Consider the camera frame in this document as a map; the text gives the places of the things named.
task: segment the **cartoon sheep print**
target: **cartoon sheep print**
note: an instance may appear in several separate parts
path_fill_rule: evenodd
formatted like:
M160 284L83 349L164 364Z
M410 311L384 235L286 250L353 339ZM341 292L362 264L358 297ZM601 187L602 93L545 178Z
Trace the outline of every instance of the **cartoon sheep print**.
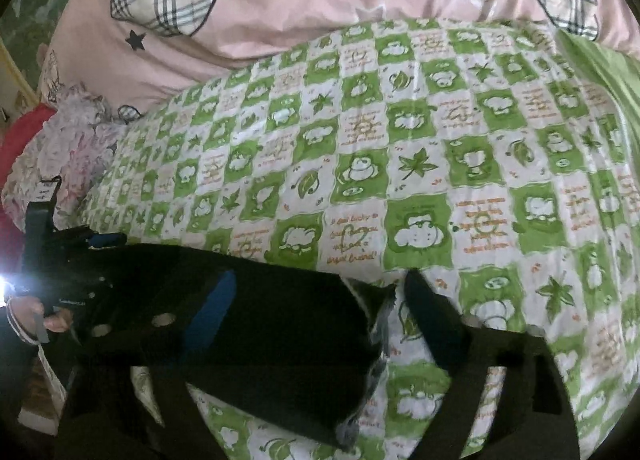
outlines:
M640 104L580 77L557 36L387 20L297 45L130 122L79 221L375 284L417 268L486 326L545 330L588 455L638 385L640 187L624 115ZM389 326L388 375L351 452L194 398L230 458L407 458L449 379L402 288ZM479 414L495 411L492 386ZM479 419L465 453L486 434Z

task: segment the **green and white checkered fabric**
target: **green and white checkered fabric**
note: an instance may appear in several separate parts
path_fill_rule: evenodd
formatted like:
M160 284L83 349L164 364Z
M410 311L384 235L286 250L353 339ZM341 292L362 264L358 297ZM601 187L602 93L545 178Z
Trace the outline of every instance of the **green and white checkered fabric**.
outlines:
M385 21L174 97L132 125L81 217L133 241L370 282L420 268L488 326L545 329L586 456L638 385L631 164L617 104L577 78L546 26ZM388 379L353 455L194 390L230 458L407 457L449 380L401 296L391 318Z

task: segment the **hand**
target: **hand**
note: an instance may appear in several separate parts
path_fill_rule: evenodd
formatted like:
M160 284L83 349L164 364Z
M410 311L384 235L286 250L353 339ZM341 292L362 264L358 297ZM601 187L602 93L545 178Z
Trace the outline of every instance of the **hand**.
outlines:
M11 310L17 323L29 335L36 335L34 313L44 314L44 306L37 297L21 296L11 298ZM63 308L44 319L44 328L56 333L63 333L71 328L74 315L71 310Z

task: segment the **black star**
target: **black star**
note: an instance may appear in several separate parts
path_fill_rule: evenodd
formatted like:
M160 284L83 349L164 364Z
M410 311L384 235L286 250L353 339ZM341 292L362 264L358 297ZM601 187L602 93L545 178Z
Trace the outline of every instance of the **black star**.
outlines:
M145 36L146 34L136 34L135 32L133 32L133 30L130 30L129 37L127 37L127 39L125 39L124 41L131 45L133 52L135 52L137 49L144 50L145 47L142 45L142 40L145 39Z

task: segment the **pink fabric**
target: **pink fabric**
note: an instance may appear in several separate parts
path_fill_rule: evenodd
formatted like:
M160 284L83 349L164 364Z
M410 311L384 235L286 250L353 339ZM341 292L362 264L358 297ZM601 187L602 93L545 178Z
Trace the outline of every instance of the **pink fabric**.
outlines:
M6 183L15 159L55 112L52 108L40 104L33 111L21 116L9 128L0 147L0 190ZM24 235L0 208L0 274L17 272L23 243Z
M623 0L598 0L598 40L640 55L640 30ZM162 38L110 17L110 0L70 0L50 45L60 80L82 80L116 107L140 110L171 94L359 21L398 17L546 21L537 0L217 0L192 37ZM141 34L145 51L124 41Z

